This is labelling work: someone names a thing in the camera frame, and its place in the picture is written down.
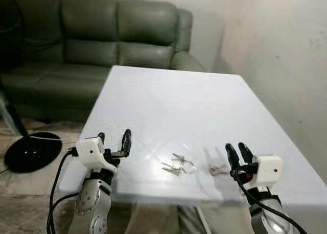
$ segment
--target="sofa backrest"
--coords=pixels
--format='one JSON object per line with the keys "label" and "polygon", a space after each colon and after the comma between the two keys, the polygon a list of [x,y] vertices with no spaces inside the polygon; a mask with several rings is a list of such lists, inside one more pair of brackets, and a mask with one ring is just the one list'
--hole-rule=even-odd
{"label": "sofa backrest", "polygon": [[192,15],[143,0],[16,0],[26,61],[170,68],[189,51]]}

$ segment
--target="white table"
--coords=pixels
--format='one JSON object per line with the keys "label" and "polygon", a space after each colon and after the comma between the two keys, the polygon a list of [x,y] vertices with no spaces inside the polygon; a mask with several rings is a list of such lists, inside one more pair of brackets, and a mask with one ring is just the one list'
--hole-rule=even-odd
{"label": "white table", "polygon": [[[284,159],[272,193],[296,220],[312,224],[301,214],[320,211],[315,218],[326,222],[327,187],[240,76],[114,66],[80,138],[105,132],[105,148],[114,151],[126,128],[132,131],[132,147],[119,166],[113,200],[242,201],[236,182],[228,175],[213,177],[208,164],[227,162],[226,143],[244,142],[253,154]],[[176,176],[162,170],[172,153],[191,160],[196,172]],[[77,192],[85,173],[73,158],[59,183],[61,194]]]}

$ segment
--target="green leather sofa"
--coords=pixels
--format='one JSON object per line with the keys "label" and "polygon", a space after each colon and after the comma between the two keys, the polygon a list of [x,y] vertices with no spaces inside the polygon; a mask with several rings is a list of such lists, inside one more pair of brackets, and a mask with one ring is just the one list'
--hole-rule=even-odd
{"label": "green leather sofa", "polygon": [[1,72],[20,117],[85,121],[113,65],[203,72],[188,54],[192,15],[141,0],[16,0],[22,64]]}

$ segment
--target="fan stand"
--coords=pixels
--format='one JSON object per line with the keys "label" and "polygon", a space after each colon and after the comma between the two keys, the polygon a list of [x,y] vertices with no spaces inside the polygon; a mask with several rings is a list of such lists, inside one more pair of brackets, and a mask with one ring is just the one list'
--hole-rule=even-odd
{"label": "fan stand", "polygon": [[12,144],[5,154],[5,165],[9,170],[16,173],[30,173],[56,159],[62,148],[62,142],[58,140],[60,137],[48,132],[28,134],[14,107],[6,105],[6,110],[23,136]]}

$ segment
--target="black cable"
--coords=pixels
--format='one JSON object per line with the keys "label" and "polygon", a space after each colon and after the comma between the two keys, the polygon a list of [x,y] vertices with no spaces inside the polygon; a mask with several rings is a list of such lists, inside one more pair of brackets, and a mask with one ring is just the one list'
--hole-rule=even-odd
{"label": "black cable", "polygon": [[2,170],[2,171],[0,172],[0,174],[6,172],[7,170],[9,170],[9,169]]}
{"label": "black cable", "polygon": [[54,196],[56,185],[57,185],[57,182],[58,182],[58,179],[59,179],[60,171],[61,171],[61,168],[62,168],[62,165],[63,165],[64,161],[66,160],[66,158],[69,155],[72,155],[71,151],[69,151],[68,153],[66,153],[63,156],[63,158],[62,158],[62,160],[60,162],[60,165],[58,167],[58,171],[57,171],[55,181],[54,181],[54,183],[52,185],[51,194],[50,194],[50,202],[49,202],[49,223],[50,223],[51,232],[50,232],[50,230],[48,230],[48,227],[47,227],[47,232],[48,233],[53,233],[53,234],[55,233],[55,225],[54,225],[54,222],[53,222],[53,217],[50,216],[50,212],[52,211],[52,208],[53,208],[53,196]]}
{"label": "black cable", "polygon": [[70,194],[70,195],[67,195],[67,196],[64,196],[62,198],[60,198],[58,201],[55,202],[55,204],[53,204],[51,210],[49,211],[49,215],[48,215],[48,219],[46,221],[46,232],[48,234],[56,234],[56,232],[53,230],[53,232],[51,232],[51,229],[50,229],[50,219],[53,220],[53,211],[55,210],[56,206],[62,202],[63,200],[67,199],[67,198],[70,198],[70,197],[76,197],[78,195],[78,193],[74,193],[74,194]]}
{"label": "black cable", "polygon": [[241,190],[244,192],[244,194],[247,196],[247,197],[249,197],[249,198],[251,198],[259,207],[261,207],[261,208],[263,208],[263,209],[265,209],[265,210],[267,210],[267,211],[270,211],[270,212],[272,212],[273,214],[275,214],[275,215],[277,215],[277,216],[279,216],[279,217],[281,217],[281,218],[283,218],[284,220],[286,220],[286,221],[288,221],[289,223],[291,223],[293,226],[295,226],[298,230],[299,230],[299,232],[301,233],[301,234],[307,234],[306,233],[306,231],[299,225],[299,224],[297,224],[294,220],[292,220],[291,218],[289,218],[289,217],[287,217],[286,215],[284,215],[284,214],[282,214],[281,212],[279,212],[279,211],[277,211],[277,210],[274,210],[273,208],[270,208],[270,207],[268,207],[268,206],[266,206],[266,205],[264,205],[263,203],[261,203],[261,202],[259,202],[254,196],[252,196],[245,188],[244,188],[244,186],[242,185],[242,183],[241,183],[241,181],[240,181],[240,179],[239,179],[239,175],[238,175],[238,173],[239,173],[239,171],[240,170],[243,170],[243,168],[242,167],[239,167],[239,168],[237,168],[237,169],[235,169],[235,171],[234,171],[234,174],[235,174],[235,178],[236,178],[236,181],[237,181],[237,183],[239,184],[239,187],[241,188]]}

